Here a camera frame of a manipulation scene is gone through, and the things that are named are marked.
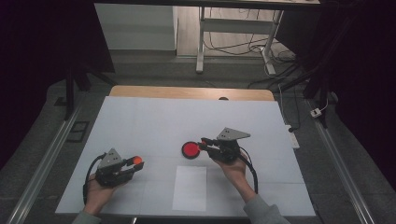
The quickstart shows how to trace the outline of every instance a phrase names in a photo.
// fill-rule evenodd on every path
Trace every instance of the sleeve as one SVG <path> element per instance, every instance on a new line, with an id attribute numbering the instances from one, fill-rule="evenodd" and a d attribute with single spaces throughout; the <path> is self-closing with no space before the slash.
<path id="1" fill-rule="evenodd" d="M 84 211 L 79 212 L 73 224 L 99 224 L 101 219 L 99 217 L 92 216 Z"/>
<path id="2" fill-rule="evenodd" d="M 256 195 L 244 206 L 244 211 L 252 224 L 290 224 L 283 218 L 277 206 L 269 206 L 260 195 Z"/>

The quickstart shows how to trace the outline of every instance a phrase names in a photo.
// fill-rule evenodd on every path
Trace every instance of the desk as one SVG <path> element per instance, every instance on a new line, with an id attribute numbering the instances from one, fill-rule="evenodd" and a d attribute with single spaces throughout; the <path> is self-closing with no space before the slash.
<path id="1" fill-rule="evenodd" d="M 220 97 L 230 101 L 219 101 Z M 224 127 L 251 134 L 238 143 L 252 158 L 265 201 L 276 203 L 284 216 L 315 215 L 271 92 L 122 86 L 114 87 L 105 99 L 56 212 L 77 213 L 82 208 L 80 186 L 90 161 L 114 147 L 123 158 L 141 156 L 145 167 L 116 192 L 104 214 L 245 217 L 238 192 L 207 154 L 187 160 L 180 152 L 185 142 L 216 138 Z M 199 206 L 190 204 L 189 209 L 175 208 L 180 199 L 178 171 L 185 167 L 204 170 L 200 176 L 205 183 L 198 188 L 205 189 L 203 201 Z M 247 181 L 253 184 L 251 174 L 247 174 Z"/>

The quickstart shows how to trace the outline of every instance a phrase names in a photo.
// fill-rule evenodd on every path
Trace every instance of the gray floor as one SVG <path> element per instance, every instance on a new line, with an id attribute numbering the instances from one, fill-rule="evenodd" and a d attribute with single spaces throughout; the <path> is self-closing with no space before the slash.
<path id="1" fill-rule="evenodd" d="M 245 89 L 252 81 L 268 79 L 261 59 L 206 58 L 205 71 L 195 74 L 195 60 L 175 58 L 172 55 L 133 54 L 112 52 L 117 74 L 109 75 L 123 85 L 185 86 L 208 88 Z M 282 71 L 285 64 L 277 65 Z M 49 176 L 40 190 L 25 223 L 71 223 L 73 216 L 54 214 L 63 195 L 78 157 L 89 136 L 100 106 L 110 91 L 102 80 L 90 76 L 92 89 L 85 95 L 83 108 L 77 121 L 89 122 L 81 142 L 66 141 Z M 267 89 L 270 81 L 251 86 Z M 304 83 L 283 92 L 282 105 L 286 122 L 297 127 L 300 114 L 301 127 L 295 131 L 300 148 L 295 150 L 312 203 L 318 211 L 316 217 L 288 217 L 291 223 L 361 223 L 355 208 L 336 173 L 328 152 L 318 135 L 315 122 L 308 115 L 306 100 L 301 97 Z M 48 100 L 31 131 L 26 135 L 15 155 L 0 172 L 0 223 L 6 223 L 14 206 L 30 181 L 35 168 L 48 148 L 64 117 L 64 107 L 55 106 L 64 97 L 64 83 L 49 88 Z M 381 175 L 367 152 L 334 113 L 335 101 L 330 99 L 327 121 L 329 132 L 346 161 L 347 168 L 361 190 L 376 223 L 396 223 L 396 194 Z M 70 133 L 69 140 L 79 139 L 80 133 Z M 131 223 L 129 217 L 103 216 L 104 223 Z M 202 220 L 138 219 L 137 223 L 195 223 Z M 246 221 L 207 220 L 205 223 L 246 223 Z"/>

